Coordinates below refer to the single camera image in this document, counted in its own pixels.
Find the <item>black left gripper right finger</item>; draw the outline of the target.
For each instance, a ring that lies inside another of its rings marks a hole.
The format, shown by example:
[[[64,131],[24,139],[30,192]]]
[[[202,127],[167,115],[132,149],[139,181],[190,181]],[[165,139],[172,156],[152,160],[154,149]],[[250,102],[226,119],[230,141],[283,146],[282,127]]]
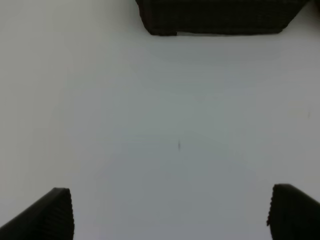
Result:
[[[273,240],[318,240],[320,203],[291,184],[275,184],[266,225]]]

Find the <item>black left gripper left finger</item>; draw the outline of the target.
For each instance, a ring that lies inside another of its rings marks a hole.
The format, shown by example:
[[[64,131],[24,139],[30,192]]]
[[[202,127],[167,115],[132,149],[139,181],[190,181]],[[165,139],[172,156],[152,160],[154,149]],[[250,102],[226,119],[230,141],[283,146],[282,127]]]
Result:
[[[72,240],[75,234],[72,196],[55,187],[0,227],[2,240]]]

